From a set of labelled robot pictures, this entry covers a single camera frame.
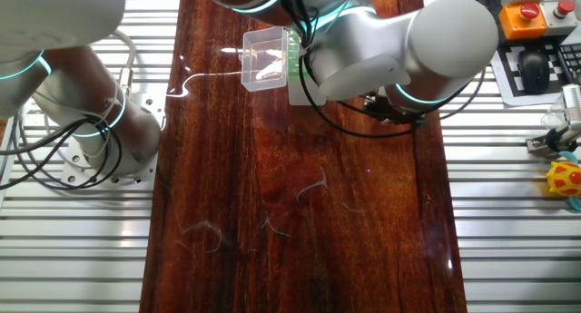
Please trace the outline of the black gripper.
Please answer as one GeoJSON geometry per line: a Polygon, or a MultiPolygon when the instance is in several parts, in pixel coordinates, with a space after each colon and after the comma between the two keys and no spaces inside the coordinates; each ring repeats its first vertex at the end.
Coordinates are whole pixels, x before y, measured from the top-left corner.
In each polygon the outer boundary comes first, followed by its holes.
{"type": "Polygon", "coordinates": [[[378,93],[365,93],[362,98],[364,99],[363,112],[380,122],[407,124],[420,119],[418,113],[398,111],[385,96],[378,93]]]}

